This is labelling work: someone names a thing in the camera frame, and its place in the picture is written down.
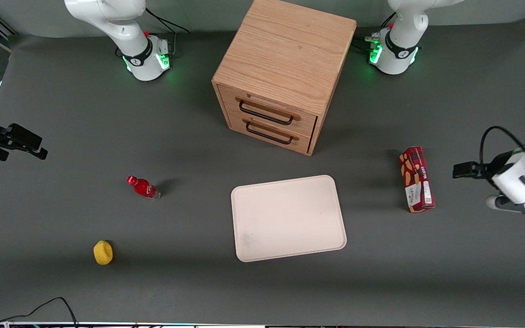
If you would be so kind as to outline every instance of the gray table surface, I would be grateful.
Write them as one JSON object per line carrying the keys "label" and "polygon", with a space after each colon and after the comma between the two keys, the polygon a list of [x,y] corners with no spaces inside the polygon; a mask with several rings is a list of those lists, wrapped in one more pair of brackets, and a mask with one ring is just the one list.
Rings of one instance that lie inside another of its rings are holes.
{"label": "gray table surface", "polygon": [[[181,35],[148,83],[106,37],[19,40],[0,125],[50,154],[0,162],[0,319],[63,296],[83,322],[525,326],[525,216],[490,210],[483,181],[451,179],[488,126],[525,141],[525,21],[431,27],[396,77],[352,49],[312,157],[227,128],[210,79],[232,36]],[[407,212],[396,162],[412,145],[437,202],[423,214]],[[512,148],[496,133],[487,156]],[[134,195],[129,174],[162,199]],[[347,246],[240,262],[232,189],[319,174],[336,181]],[[94,263],[101,239],[109,266]],[[69,316],[54,303],[32,320]]]}

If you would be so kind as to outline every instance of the red box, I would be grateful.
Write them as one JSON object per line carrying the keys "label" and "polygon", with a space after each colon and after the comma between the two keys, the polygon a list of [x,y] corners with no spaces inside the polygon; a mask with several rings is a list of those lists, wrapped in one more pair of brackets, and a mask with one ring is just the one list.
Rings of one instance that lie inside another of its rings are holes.
{"label": "red box", "polygon": [[431,192],[427,162],[419,146],[409,147],[400,157],[400,173],[404,179],[408,209],[411,213],[424,212],[435,208],[435,198]]}

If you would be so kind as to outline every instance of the yellow sponge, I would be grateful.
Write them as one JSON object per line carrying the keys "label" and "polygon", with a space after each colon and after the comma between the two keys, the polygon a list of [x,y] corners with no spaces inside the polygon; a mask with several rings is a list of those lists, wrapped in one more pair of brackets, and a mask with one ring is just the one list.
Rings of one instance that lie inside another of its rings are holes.
{"label": "yellow sponge", "polygon": [[94,245],[94,259],[96,263],[105,266],[113,259],[113,248],[106,241],[99,241]]}

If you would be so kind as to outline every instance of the wooden cabinet top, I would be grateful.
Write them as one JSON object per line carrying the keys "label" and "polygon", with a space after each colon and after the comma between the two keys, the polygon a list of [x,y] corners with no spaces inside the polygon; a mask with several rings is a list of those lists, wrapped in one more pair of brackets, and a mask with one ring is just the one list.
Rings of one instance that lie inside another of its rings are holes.
{"label": "wooden cabinet top", "polygon": [[355,28],[352,19],[254,0],[212,81],[321,116]]}

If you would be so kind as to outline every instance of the red bottle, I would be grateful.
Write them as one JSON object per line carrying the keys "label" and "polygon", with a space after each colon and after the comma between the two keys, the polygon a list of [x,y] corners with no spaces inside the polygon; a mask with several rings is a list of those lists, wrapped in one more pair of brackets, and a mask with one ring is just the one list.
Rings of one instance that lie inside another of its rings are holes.
{"label": "red bottle", "polygon": [[138,179],[134,176],[129,176],[127,178],[127,183],[133,186],[133,190],[139,195],[151,200],[156,200],[161,197],[161,192],[156,187],[153,187],[145,179]]}

